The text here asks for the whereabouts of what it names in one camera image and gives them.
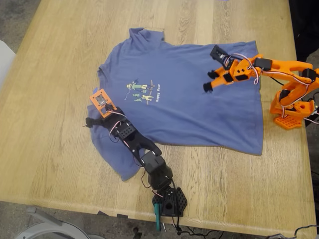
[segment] wooden table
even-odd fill
[[[265,57],[295,59],[285,0],[42,0],[0,93],[0,200],[155,220],[143,171],[122,182],[82,127],[99,65],[137,26],[172,44],[256,40]],[[182,225],[292,237],[316,223],[305,129],[268,112],[278,89],[262,78],[261,157],[159,145],[188,199]]]

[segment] gray floor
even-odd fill
[[[17,52],[28,25],[36,11],[40,0],[0,0],[0,40],[4,41],[14,52]],[[319,67],[319,51],[312,54],[308,62],[315,68]],[[307,138],[312,171],[319,173],[319,127],[307,127]],[[24,205],[0,202],[0,239],[14,238],[17,233],[37,222],[33,217],[24,213]],[[148,239],[180,239],[189,236],[178,236],[171,225],[166,225],[167,232],[157,232],[154,223],[111,218],[108,216],[75,213],[69,211],[43,209],[57,219],[74,223],[85,232],[105,237],[106,239],[133,238],[133,228],[138,227],[143,233],[142,238]],[[208,230],[195,229],[196,233],[207,233]],[[218,238],[220,233],[211,233],[208,238]],[[252,235],[225,232],[222,239],[252,239],[260,238]]]

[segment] t-shirt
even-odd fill
[[[130,38],[114,47],[98,69],[100,88],[126,114],[135,128],[154,142],[226,146],[262,153],[263,116],[260,85],[253,79],[222,85],[205,93],[207,72],[221,65],[209,45],[171,45],[163,32],[129,30]],[[219,44],[226,52],[256,55],[256,42]],[[89,117],[100,115],[93,105]],[[110,166],[127,180],[137,171],[130,151],[113,143],[101,126],[91,128],[92,141]]]

